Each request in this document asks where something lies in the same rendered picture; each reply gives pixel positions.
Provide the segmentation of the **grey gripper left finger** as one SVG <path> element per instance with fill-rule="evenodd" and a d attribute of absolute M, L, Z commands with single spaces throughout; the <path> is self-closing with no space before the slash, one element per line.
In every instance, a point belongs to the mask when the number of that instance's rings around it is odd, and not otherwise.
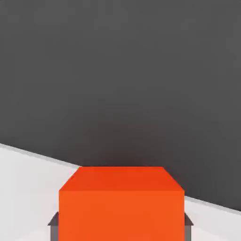
<path fill-rule="evenodd" d="M 59 237 L 58 237 L 59 224 L 58 224 L 58 221 L 59 221 L 58 212 L 56 212 L 55 215 L 52 217 L 51 221 L 48 223 L 48 226 L 50 227 L 50 241 L 59 241 Z"/>

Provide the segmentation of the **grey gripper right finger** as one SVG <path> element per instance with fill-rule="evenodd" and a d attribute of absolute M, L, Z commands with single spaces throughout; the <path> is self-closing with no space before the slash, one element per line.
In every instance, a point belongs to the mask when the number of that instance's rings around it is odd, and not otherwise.
<path fill-rule="evenodd" d="M 192 241 L 192 226 L 193 222 L 185 213 L 185 241 Z"/>

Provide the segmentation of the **small orange cube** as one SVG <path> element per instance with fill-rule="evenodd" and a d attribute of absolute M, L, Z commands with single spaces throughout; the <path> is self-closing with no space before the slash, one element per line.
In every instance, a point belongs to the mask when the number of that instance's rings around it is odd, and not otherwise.
<path fill-rule="evenodd" d="M 80 167 L 59 190 L 59 241 L 185 241 L 184 199 L 162 167 Z"/>

